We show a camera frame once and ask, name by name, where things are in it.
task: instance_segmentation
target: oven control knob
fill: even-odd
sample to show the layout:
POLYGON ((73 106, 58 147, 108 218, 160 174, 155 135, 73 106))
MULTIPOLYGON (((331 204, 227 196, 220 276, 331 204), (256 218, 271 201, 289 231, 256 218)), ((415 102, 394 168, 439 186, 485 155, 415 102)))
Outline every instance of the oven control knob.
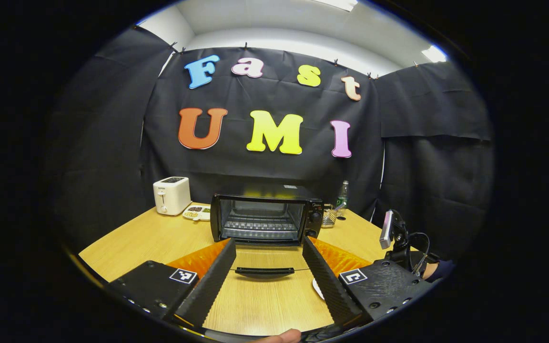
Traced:
POLYGON ((315 222, 318 222, 319 220, 321 220, 321 213, 319 212, 313 212, 311 214, 311 222, 312 223, 315 223, 315 222))

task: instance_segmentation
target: oven door handle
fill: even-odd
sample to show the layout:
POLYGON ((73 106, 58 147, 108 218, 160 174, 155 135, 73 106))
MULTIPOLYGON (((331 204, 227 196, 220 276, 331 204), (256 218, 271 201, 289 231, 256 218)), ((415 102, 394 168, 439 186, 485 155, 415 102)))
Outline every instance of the oven door handle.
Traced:
POLYGON ((245 268, 237 267, 236 274, 256 279, 275 279, 282 278, 295 273, 294 268, 245 268))

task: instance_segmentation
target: white toaster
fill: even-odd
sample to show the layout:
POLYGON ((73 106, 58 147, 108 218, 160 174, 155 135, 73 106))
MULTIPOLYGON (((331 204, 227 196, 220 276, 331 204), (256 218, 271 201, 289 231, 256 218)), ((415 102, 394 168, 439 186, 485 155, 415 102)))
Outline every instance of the white toaster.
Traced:
POLYGON ((190 179, 172 176, 154 182, 154 201, 161 214, 178 215, 192 202, 190 179))

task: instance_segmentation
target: white ceiling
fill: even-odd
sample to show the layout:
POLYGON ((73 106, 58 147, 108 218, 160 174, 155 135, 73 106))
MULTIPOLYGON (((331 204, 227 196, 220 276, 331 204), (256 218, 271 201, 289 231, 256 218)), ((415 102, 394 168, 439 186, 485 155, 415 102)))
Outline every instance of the white ceiling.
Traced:
POLYGON ((402 66, 430 60, 431 45, 396 18, 359 2, 351 12, 312 0, 186 0, 177 4, 200 35, 223 29, 295 29, 360 46, 402 66))

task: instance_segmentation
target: ceiling light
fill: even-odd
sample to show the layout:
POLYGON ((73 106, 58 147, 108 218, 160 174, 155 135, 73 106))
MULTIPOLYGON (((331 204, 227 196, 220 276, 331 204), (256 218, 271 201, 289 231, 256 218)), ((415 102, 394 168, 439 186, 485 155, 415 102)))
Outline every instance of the ceiling light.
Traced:
POLYGON ((432 45, 429 49, 421 51, 431 61, 446 61, 446 55, 442 50, 432 45))
POLYGON ((322 4, 337 7, 345 11, 351 11, 357 4, 357 0, 313 0, 322 4))

